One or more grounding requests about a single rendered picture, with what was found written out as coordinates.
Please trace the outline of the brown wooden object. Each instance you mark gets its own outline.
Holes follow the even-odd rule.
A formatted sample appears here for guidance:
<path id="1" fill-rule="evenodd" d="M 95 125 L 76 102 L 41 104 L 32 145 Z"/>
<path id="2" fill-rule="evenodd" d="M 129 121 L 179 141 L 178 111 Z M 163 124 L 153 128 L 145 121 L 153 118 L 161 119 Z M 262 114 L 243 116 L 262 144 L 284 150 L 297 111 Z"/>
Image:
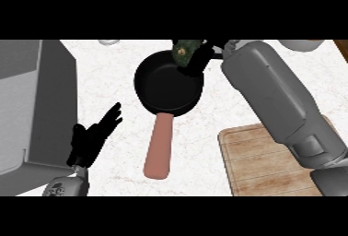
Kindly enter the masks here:
<path id="1" fill-rule="evenodd" d="M 348 40 L 335 40 L 335 44 L 340 48 L 340 52 L 346 61 L 348 62 Z"/>

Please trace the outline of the grey appliance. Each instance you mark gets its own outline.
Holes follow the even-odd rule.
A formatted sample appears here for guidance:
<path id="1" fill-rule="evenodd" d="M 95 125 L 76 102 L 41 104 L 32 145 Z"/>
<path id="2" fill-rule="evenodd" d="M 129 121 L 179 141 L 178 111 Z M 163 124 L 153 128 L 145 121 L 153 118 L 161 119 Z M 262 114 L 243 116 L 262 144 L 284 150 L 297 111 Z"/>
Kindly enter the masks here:
<path id="1" fill-rule="evenodd" d="M 67 166 L 77 122 L 77 60 L 63 42 L 0 40 L 0 175 Z"/>

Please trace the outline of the wooden cutting board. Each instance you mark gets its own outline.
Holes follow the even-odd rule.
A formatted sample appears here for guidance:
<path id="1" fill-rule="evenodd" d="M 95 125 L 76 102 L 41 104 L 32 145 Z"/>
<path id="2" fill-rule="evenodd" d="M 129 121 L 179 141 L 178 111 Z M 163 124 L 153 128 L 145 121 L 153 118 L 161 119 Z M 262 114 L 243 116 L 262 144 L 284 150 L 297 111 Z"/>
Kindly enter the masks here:
<path id="1" fill-rule="evenodd" d="M 229 128 L 217 135 L 234 196 L 321 196 L 288 148 L 263 124 Z"/>

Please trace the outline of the dark green squash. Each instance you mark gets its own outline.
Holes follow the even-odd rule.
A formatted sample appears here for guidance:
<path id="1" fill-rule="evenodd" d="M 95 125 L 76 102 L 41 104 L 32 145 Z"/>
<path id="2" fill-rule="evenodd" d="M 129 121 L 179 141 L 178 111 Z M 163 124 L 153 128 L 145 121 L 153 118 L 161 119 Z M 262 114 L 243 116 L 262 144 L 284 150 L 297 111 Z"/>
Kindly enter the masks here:
<path id="1" fill-rule="evenodd" d="M 203 40 L 178 40 L 173 44 L 172 55 L 176 64 L 188 67 L 195 51 L 203 45 Z"/>

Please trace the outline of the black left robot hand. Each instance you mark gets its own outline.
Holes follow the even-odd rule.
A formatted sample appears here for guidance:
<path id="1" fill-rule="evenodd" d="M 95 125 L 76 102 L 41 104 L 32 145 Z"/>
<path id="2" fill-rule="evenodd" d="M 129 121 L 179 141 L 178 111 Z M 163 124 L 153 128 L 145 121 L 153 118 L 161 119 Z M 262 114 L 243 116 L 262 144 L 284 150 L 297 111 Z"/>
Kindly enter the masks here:
<path id="1" fill-rule="evenodd" d="M 82 124 L 74 125 L 71 140 L 73 150 L 67 160 L 70 167 L 92 167 L 107 139 L 122 122 L 122 103 L 119 102 L 108 110 L 100 123 L 94 124 L 91 128 L 86 128 Z"/>

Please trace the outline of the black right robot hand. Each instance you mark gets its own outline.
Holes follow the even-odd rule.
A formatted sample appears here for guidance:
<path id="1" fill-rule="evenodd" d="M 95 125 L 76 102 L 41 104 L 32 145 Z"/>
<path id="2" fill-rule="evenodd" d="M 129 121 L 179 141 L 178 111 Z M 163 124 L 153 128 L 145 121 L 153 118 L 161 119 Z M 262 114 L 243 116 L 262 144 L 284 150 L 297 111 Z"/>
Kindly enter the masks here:
<path id="1" fill-rule="evenodd" d="M 203 45 L 195 51 L 188 67 L 181 67 L 181 71 L 188 76 L 200 76 L 213 59 L 223 58 L 223 49 L 229 41 L 226 39 L 203 40 Z"/>

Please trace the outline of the pale grey round object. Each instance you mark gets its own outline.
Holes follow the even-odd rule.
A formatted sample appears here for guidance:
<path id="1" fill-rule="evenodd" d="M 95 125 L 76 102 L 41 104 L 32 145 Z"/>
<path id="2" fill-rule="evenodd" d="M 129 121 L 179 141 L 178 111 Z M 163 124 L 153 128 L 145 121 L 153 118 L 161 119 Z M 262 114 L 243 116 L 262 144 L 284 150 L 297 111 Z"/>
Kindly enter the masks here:
<path id="1" fill-rule="evenodd" d="M 313 52 L 322 45 L 324 40 L 281 40 L 282 45 L 296 52 Z"/>

